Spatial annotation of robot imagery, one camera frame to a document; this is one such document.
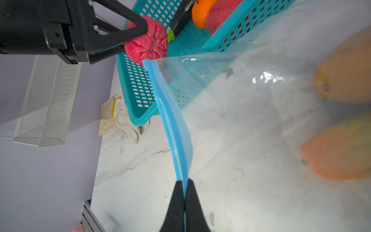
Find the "pink sponge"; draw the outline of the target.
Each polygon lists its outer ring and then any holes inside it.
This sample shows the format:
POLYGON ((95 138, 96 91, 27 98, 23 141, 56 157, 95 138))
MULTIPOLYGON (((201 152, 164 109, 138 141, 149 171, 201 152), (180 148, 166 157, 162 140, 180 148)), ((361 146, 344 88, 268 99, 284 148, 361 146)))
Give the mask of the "pink sponge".
POLYGON ((72 232, 84 232, 83 224, 80 224, 78 227, 73 228, 72 232))

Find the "pink red dragon fruit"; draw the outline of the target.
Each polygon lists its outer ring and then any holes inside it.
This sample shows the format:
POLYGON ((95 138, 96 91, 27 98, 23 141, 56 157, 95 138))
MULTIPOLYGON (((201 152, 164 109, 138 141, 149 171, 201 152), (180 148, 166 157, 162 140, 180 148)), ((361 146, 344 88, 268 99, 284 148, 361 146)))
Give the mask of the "pink red dragon fruit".
POLYGON ((147 23, 147 33, 124 43, 127 56, 138 65, 143 60, 157 60, 167 56, 168 35, 165 27, 155 19, 143 15, 147 23))

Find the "dark purple eggplant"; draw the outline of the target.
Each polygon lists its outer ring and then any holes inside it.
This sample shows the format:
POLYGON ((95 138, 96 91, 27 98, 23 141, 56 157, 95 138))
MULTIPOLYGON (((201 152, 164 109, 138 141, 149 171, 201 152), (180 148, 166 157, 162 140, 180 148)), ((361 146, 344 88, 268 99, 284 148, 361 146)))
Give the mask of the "dark purple eggplant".
POLYGON ((192 18, 192 8, 195 0, 183 0, 167 28, 168 43, 171 43, 184 29, 192 18))

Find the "orange tangerine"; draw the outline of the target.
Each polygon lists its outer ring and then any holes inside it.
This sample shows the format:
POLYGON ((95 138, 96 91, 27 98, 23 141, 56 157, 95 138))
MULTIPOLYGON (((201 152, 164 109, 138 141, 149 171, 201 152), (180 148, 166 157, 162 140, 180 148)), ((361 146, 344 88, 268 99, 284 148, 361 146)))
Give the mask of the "orange tangerine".
POLYGON ((192 8, 192 20, 199 29, 205 28, 205 21, 209 15, 211 7, 217 0, 195 0, 192 8))

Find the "orange yellow mango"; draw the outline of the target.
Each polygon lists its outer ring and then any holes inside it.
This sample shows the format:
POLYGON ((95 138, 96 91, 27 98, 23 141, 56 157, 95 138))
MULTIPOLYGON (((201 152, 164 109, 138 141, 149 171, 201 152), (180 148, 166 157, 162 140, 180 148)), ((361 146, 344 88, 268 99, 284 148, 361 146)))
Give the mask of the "orange yellow mango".
POLYGON ((315 91, 343 103, 371 102, 371 27, 339 44, 313 77, 315 91))

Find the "clear zip bag blue zipper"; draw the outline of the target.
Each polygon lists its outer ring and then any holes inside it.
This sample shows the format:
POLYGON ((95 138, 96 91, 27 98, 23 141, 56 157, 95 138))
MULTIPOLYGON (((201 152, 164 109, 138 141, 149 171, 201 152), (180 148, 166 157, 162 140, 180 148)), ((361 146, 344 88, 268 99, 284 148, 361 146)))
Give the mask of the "clear zip bag blue zipper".
POLYGON ((367 27, 370 1, 296 4, 222 52, 231 63, 184 108, 144 62, 184 198, 191 179, 211 232, 370 231, 371 177, 324 178, 300 155, 324 130, 371 113, 313 86, 321 62, 367 27))

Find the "white mesh two-tier shelf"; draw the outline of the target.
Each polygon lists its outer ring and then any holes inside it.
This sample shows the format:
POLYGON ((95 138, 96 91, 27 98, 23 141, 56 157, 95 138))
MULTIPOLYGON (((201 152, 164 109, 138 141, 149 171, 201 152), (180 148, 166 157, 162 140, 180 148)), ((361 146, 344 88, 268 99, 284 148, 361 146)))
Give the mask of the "white mesh two-tier shelf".
POLYGON ((81 67, 55 55, 35 57, 13 142, 34 147, 65 143, 81 67))

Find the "red bell pepper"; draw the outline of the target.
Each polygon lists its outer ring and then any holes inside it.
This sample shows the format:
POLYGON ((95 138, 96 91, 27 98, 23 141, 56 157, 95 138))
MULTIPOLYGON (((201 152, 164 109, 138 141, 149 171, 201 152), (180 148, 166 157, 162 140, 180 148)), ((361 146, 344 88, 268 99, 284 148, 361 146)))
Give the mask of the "red bell pepper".
POLYGON ((219 0, 212 5, 205 21, 205 28, 214 34, 242 0, 219 0))

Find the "green yellow papaya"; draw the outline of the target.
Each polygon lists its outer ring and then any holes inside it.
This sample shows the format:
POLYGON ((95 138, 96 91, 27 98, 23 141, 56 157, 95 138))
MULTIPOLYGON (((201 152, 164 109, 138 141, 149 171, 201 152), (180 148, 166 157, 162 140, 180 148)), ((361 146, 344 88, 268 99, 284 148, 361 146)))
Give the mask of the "green yellow papaya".
POLYGON ((346 119, 300 148, 302 161, 315 174, 333 180, 371 176, 371 114, 346 119))

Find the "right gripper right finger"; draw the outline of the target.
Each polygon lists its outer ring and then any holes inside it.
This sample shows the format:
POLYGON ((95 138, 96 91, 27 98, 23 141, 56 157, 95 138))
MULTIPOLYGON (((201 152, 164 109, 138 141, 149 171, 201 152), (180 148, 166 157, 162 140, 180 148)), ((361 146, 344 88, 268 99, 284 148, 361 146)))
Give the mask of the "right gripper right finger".
POLYGON ((185 195, 185 232, 210 232, 194 181, 189 179, 185 195))

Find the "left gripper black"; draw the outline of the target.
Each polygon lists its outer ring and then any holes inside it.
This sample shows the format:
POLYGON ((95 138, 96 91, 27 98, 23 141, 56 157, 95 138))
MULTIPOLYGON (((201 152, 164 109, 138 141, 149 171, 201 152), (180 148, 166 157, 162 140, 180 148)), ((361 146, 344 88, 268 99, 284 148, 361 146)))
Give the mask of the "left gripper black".
POLYGON ((145 33, 146 20, 120 1, 1 1, 3 55, 56 55, 67 64, 95 64, 124 53, 126 41, 145 33), (96 10, 117 16, 121 26, 96 10), (80 22, 84 15, 87 24, 80 22))

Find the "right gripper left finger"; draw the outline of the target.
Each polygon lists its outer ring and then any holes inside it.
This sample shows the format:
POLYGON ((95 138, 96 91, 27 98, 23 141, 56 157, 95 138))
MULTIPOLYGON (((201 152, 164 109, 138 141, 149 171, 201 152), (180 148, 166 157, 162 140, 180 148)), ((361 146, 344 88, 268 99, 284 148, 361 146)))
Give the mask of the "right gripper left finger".
POLYGON ((183 232, 185 199, 182 181, 177 181, 174 186, 170 204, 160 232, 183 232))

